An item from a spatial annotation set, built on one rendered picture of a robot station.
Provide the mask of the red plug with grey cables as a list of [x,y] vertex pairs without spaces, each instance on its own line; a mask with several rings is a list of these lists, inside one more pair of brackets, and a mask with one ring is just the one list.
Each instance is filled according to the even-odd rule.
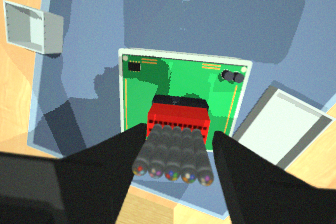
[[206,150],[210,118],[206,108],[153,103],[147,118],[147,139],[137,155],[132,172],[149,173],[158,179],[203,186],[214,182]]

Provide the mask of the grey tray floor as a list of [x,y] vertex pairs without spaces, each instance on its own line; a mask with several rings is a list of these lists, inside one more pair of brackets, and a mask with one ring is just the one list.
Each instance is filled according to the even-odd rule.
[[322,116],[278,93],[241,144],[277,165]]

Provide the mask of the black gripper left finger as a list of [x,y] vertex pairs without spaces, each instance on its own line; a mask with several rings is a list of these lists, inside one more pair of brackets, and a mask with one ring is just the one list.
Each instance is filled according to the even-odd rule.
[[0,203],[47,209],[56,224],[116,224],[146,136],[139,123],[61,159],[0,151]]

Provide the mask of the blue work mat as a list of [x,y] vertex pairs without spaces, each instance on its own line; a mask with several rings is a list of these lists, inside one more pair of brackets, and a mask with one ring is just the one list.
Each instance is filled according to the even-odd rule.
[[[65,158],[121,133],[120,48],[250,60],[232,137],[274,86],[327,113],[336,103],[336,0],[41,0],[63,17],[63,51],[36,52],[27,146]],[[148,171],[132,187],[225,220],[214,182]]]

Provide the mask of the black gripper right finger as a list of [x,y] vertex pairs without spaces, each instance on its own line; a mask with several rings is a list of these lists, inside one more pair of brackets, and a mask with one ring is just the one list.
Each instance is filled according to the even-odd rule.
[[222,131],[212,147],[231,224],[336,224],[336,188],[317,188]]

